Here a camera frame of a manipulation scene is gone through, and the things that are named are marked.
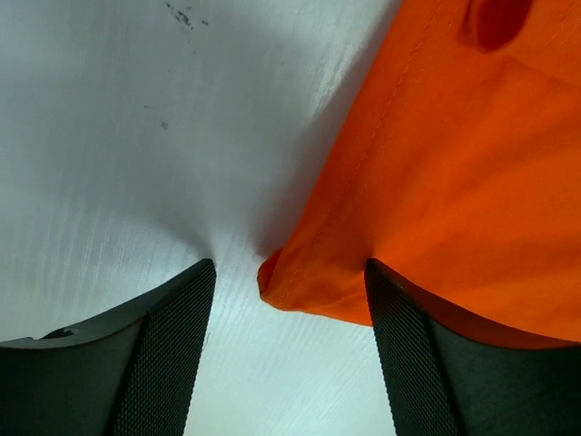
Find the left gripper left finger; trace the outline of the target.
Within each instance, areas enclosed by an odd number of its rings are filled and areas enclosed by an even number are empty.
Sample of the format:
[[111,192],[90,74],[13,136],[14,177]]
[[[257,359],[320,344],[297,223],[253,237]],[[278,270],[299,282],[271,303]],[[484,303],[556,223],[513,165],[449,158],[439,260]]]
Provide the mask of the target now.
[[181,435],[211,313],[209,259],[85,321],[1,345],[4,435]]

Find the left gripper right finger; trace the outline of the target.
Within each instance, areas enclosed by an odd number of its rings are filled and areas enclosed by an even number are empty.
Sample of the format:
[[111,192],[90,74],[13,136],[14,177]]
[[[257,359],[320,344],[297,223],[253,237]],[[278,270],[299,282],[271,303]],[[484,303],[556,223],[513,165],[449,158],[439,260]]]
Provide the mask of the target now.
[[532,347],[512,331],[426,292],[377,259],[365,286],[398,435],[577,435],[580,345]]

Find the orange t shirt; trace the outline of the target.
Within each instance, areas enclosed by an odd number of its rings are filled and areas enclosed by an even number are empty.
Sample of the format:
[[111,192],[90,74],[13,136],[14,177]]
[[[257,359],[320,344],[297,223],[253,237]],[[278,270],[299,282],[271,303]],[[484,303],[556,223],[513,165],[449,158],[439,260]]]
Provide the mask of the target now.
[[372,258],[468,337],[579,343],[577,1],[400,5],[260,297],[367,325]]

